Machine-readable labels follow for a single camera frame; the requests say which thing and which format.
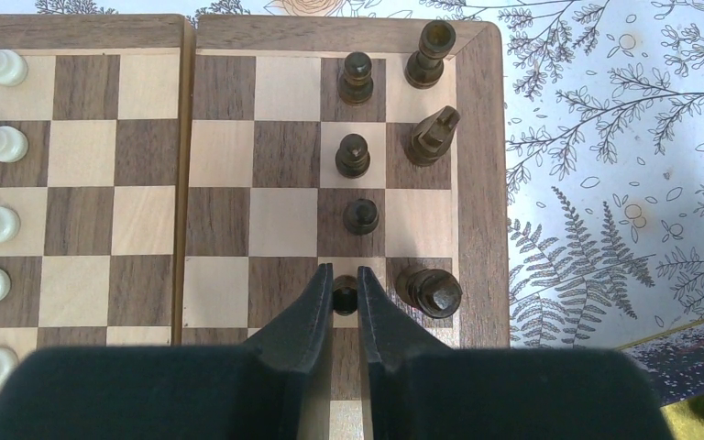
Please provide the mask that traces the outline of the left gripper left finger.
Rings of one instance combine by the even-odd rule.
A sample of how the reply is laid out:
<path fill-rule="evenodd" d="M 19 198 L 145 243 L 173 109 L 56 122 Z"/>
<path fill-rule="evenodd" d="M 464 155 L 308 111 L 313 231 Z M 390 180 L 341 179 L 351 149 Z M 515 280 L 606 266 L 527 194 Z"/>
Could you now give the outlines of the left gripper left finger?
<path fill-rule="evenodd" d="M 0 391 L 0 439 L 326 439 L 333 268 L 235 345 L 67 346 Z"/>

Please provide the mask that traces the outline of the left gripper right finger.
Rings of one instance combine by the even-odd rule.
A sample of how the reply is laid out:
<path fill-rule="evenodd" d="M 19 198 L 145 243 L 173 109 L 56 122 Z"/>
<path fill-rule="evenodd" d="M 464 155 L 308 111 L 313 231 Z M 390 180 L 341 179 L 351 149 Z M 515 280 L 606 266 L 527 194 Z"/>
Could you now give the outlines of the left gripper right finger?
<path fill-rule="evenodd" d="M 367 439 L 668 439 L 647 377 L 608 349 L 454 349 L 357 273 Z"/>

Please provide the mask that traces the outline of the dark chess piece five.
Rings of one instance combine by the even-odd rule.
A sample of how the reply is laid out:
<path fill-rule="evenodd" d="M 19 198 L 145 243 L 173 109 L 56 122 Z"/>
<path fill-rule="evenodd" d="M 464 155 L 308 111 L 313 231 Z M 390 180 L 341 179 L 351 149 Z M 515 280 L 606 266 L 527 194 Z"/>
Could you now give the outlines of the dark chess piece five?
<path fill-rule="evenodd" d="M 451 272 L 419 265 L 400 271 L 395 291 L 405 303 L 434 319 L 454 314 L 463 297 L 460 283 Z"/>

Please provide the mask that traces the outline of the dark chess piece seven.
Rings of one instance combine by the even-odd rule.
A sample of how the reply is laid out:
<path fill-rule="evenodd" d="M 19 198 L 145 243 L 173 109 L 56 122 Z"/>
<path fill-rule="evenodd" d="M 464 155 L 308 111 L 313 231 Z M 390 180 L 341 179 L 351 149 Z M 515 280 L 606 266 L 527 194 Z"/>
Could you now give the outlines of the dark chess piece seven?
<path fill-rule="evenodd" d="M 341 315 L 351 315 L 358 309 L 358 282 L 352 275 L 340 275 L 332 286 L 334 311 Z"/>

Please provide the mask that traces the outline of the dark chess piece six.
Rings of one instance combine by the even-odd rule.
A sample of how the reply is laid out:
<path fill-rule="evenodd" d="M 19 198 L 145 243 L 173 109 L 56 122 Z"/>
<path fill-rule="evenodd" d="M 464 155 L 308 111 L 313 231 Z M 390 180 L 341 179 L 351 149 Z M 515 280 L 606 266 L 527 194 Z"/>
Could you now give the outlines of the dark chess piece six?
<path fill-rule="evenodd" d="M 358 198 L 345 206 L 342 220 L 347 232 L 356 236 L 364 236 L 378 227 L 380 222 L 379 208 L 370 199 Z"/>

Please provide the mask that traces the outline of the dark chess piece three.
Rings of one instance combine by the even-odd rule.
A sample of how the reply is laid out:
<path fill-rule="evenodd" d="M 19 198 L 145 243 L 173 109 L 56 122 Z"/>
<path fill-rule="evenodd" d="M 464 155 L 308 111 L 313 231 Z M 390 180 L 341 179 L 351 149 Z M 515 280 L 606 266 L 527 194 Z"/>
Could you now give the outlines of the dark chess piece three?
<path fill-rule="evenodd" d="M 370 161 L 368 142 L 360 134 L 350 133 L 341 139 L 335 154 L 335 166 L 342 176 L 348 179 L 363 176 Z"/>

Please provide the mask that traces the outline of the yellow tin box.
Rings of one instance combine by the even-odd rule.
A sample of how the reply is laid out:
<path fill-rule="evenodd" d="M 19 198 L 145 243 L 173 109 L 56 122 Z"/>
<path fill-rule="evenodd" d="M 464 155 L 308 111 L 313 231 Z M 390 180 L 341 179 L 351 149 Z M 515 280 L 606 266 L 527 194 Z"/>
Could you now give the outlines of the yellow tin box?
<path fill-rule="evenodd" d="M 675 439 L 704 439 L 704 321 L 651 336 L 621 351 L 646 372 Z"/>

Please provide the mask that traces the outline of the dark chess piece two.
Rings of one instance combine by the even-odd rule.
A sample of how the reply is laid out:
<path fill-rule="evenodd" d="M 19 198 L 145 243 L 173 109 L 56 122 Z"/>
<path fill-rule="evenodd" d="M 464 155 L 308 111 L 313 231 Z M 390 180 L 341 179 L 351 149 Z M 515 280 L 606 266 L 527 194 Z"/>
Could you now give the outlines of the dark chess piece two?
<path fill-rule="evenodd" d="M 348 105 L 363 105 L 373 95 L 372 60 L 361 51 L 349 53 L 337 81 L 337 92 Z"/>

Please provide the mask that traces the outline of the dark chess piece one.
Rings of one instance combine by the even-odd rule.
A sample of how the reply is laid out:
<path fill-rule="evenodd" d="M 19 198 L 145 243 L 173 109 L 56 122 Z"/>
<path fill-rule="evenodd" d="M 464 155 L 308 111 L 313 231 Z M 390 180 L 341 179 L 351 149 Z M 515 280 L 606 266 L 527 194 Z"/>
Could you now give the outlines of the dark chess piece one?
<path fill-rule="evenodd" d="M 421 32 L 418 50 L 407 60 L 404 75 L 409 85 L 427 89 L 438 83 L 444 73 L 444 59 L 454 47 L 457 33 L 444 20 L 428 22 Z"/>

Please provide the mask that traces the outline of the dark chess piece four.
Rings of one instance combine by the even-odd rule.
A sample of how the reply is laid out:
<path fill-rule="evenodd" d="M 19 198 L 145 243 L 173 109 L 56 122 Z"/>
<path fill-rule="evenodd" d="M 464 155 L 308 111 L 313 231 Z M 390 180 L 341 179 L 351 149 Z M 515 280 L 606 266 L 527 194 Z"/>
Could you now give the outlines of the dark chess piece four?
<path fill-rule="evenodd" d="M 446 105 L 418 123 L 404 147 L 409 161 L 418 167 L 429 167 L 441 159 L 451 147 L 460 119 L 455 107 Z"/>

